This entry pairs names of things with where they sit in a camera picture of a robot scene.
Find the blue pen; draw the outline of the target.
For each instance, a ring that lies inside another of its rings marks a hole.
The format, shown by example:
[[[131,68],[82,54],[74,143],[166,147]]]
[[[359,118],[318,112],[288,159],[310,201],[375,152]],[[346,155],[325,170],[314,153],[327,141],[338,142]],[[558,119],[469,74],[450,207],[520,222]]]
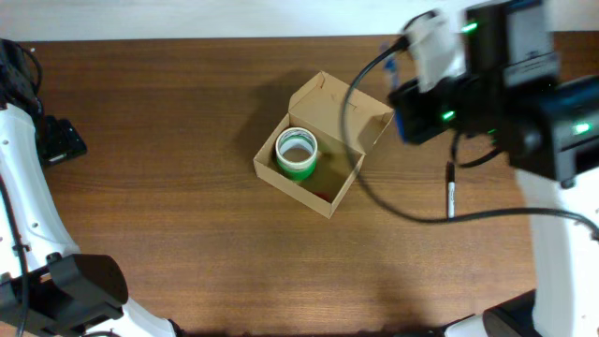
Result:
[[[401,78],[400,78],[400,68],[397,63],[395,54],[390,54],[384,61],[382,65],[383,73],[387,79],[387,86],[389,88],[388,101],[392,106],[395,112],[395,123],[397,126],[398,134],[403,143],[406,142],[405,130],[403,125],[403,119],[400,109],[398,108],[396,103],[393,103],[391,100],[391,95],[395,93],[401,86]]]

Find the brown cardboard box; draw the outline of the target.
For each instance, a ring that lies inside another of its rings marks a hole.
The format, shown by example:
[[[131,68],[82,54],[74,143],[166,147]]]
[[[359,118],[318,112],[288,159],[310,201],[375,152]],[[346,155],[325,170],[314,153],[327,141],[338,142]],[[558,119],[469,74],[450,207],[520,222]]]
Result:
[[[354,91],[346,115],[349,142],[344,143],[340,118],[348,88],[326,72],[317,73],[290,97],[285,117],[254,157],[258,178],[327,218],[336,211],[366,155],[394,117],[392,108]],[[275,141],[289,127],[308,129],[318,142],[315,170],[304,181],[289,180],[276,161]],[[314,192],[331,193],[334,200],[328,203]]]

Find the orange utility knife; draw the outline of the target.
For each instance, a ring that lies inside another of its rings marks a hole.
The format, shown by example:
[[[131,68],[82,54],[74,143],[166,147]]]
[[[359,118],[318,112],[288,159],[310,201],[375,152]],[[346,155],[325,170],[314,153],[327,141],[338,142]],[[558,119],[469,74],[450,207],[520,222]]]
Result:
[[[328,203],[331,203],[334,200],[334,196],[328,192],[314,192],[314,195],[325,200]]]

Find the beige masking tape roll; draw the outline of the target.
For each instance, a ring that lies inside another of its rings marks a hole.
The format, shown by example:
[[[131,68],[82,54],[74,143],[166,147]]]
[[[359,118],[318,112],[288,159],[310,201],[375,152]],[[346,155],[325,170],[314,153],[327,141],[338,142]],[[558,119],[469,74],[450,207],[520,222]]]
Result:
[[[285,129],[275,141],[276,158],[286,169],[306,170],[315,163],[317,151],[315,135],[302,127]]]

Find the green tape roll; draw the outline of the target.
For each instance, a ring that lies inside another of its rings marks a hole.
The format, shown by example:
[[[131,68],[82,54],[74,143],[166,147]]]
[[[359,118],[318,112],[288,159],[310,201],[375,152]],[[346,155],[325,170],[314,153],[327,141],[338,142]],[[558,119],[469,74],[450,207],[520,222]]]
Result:
[[[314,159],[306,168],[291,168],[280,158],[277,158],[276,161],[283,174],[291,181],[304,181],[308,179],[313,174],[317,163],[317,160]]]

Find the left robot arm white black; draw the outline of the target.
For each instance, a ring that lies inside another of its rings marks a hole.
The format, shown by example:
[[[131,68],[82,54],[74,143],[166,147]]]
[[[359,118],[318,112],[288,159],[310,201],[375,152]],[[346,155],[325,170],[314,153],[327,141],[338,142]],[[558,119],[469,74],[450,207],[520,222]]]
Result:
[[[87,147],[67,119],[46,113],[42,79],[31,51],[2,40],[2,322],[18,336],[182,336],[129,296],[111,256],[84,254],[62,222],[44,171]]]

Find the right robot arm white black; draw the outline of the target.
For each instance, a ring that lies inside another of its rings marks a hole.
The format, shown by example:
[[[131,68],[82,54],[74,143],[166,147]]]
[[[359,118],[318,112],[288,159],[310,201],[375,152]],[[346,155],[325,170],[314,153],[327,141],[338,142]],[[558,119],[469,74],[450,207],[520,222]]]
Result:
[[[598,332],[598,79],[560,81],[540,1],[468,7],[455,31],[438,9],[411,19],[416,77],[390,96],[403,139],[485,135],[516,172],[531,220],[536,286],[444,327],[445,336]]]

